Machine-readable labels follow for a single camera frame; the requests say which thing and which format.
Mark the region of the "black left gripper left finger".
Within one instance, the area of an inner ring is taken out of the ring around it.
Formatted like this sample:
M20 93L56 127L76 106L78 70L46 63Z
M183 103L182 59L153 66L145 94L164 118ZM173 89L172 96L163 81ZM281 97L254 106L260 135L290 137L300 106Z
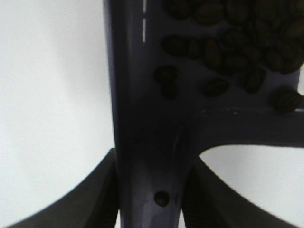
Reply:
M13 228L113 228L119 211L114 149L65 196Z

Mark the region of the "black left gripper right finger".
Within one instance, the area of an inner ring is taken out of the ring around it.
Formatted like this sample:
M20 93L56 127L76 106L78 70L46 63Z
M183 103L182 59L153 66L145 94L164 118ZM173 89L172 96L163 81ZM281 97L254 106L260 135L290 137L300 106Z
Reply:
M187 177L182 213L188 228L292 228L223 182L197 158Z

